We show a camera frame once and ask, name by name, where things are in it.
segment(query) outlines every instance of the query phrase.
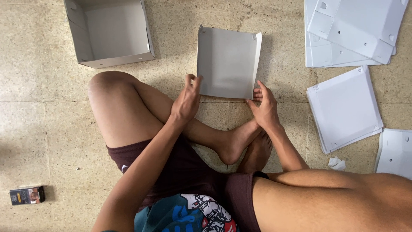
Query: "hand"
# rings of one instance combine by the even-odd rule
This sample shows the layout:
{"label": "hand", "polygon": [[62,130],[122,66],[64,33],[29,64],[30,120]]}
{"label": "hand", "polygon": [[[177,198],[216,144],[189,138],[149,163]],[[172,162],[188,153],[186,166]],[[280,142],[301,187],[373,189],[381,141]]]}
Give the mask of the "hand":
{"label": "hand", "polygon": [[197,113],[200,102],[200,83],[202,76],[186,75],[185,88],[172,105],[171,117],[186,125]]}
{"label": "hand", "polygon": [[268,130],[271,126],[281,126],[278,117],[277,102],[272,91],[261,81],[258,80],[257,83],[260,88],[253,90],[253,99],[257,102],[262,102],[260,107],[257,107],[253,101],[245,99],[245,102],[255,116],[256,122],[264,130]]}

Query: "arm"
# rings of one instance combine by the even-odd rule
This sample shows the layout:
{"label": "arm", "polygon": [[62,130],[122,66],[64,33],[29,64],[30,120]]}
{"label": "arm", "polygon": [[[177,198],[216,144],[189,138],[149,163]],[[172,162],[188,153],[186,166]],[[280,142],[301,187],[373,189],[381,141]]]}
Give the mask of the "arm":
{"label": "arm", "polygon": [[297,152],[292,142],[286,135],[285,128],[281,125],[277,112],[277,102],[270,89],[261,81],[257,81],[260,88],[254,90],[254,99],[262,102],[257,107],[251,100],[246,103],[251,108],[257,123],[269,135],[284,172],[290,172],[300,169],[308,169],[309,166]]}
{"label": "arm", "polygon": [[185,88],[174,102],[169,119],[113,187],[100,210],[93,232],[134,231],[138,208],[162,172],[178,136],[199,108],[200,82],[201,78],[186,75]]}

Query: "terrazzo floor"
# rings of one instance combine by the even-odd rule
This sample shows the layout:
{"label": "terrazzo floor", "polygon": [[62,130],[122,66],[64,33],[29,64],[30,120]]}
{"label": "terrazzo floor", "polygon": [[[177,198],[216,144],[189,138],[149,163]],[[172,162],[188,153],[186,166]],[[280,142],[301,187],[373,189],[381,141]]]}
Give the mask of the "terrazzo floor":
{"label": "terrazzo floor", "polygon": [[[0,0],[0,231],[89,231],[121,172],[110,159],[87,97],[101,71],[131,73],[171,98],[196,73],[200,24],[262,32],[257,79],[278,100],[281,123],[312,168],[328,158],[346,160],[346,171],[371,173],[379,135],[325,155],[306,89],[353,67],[304,65],[304,5],[280,0],[146,0],[156,60],[92,69],[77,64],[62,0]],[[386,128],[412,130],[412,10],[408,7],[390,65],[370,73]],[[202,97],[197,118],[222,130],[251,119],[241,100]],[[232,172],[200,147],[214,169]],[[280,171],[273,152],[264,171]],[[12,206],[9,190],[45,185],[47,200]]]}

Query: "flat cardboard sheet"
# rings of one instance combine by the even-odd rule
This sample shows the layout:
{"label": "flat cardboard sheet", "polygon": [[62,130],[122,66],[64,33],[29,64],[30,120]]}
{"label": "flat cardboard sheet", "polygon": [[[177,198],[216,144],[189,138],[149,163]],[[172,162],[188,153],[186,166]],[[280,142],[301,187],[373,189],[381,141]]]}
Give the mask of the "flat cardboard sheet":
{"label": "flat cardboard sheet", "polygon": [[388,64],[408,0],[318,0],[308,31]]}
{"label": "flat cardboard sheet", "polygon": [[382,131],[367,66],[312,86],[307,96],[325,154]]}
{"label": "flat cardboard sheet", "polygon": [[379,137],[375,172],[412,180],[412,130],[384,129]]}
{"label": "flat cardboard sheet", "polygon": [[253,99],[262,34],[199,28],[197,75],[200,94]]}
{"label": "flat cardboard sheet", "polygon": [[381,65],[381,63],[377,61],[309,33],[307,28],[315,11],[316,3],[317,0],[305,0],[305,47],[307,68]]}
{"label": "flat cardboard sheet", "polygon": [[64,0],[77,61],[103,68],[154,59],[143,0]]}

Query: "open box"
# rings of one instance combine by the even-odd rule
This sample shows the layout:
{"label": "open box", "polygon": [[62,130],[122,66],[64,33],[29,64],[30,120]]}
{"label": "open box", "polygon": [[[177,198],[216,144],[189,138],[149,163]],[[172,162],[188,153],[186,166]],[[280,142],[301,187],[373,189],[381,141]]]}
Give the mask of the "open box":
{"label": "open box", "polygon": [[77,62],[91,68],[155,58],[143,0],[64,0]]}
{"label": "open box", "polygon": [[262,33],[245,33],[200,25],[197,75],[200,94],[253,99]]}

